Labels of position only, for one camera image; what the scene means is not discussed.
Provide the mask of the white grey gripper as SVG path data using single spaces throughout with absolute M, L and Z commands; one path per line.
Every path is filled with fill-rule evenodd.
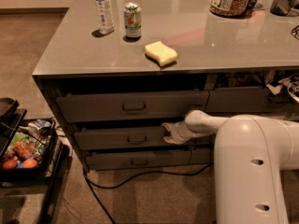
M 184 121 L 162 124 L 164 129 L 170 133 L 170 136 L 165 136 L 164 141 L 169 144 L 181 145 L 195 137 L 195 133 L 188 129 Z

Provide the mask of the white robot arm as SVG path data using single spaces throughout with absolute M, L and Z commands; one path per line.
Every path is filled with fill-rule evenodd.
M 163 127 L 170 144 L 215 136 L 217 224 L 289 224 L 280 172 L 299 169 L 298 122 L 193 110 Z

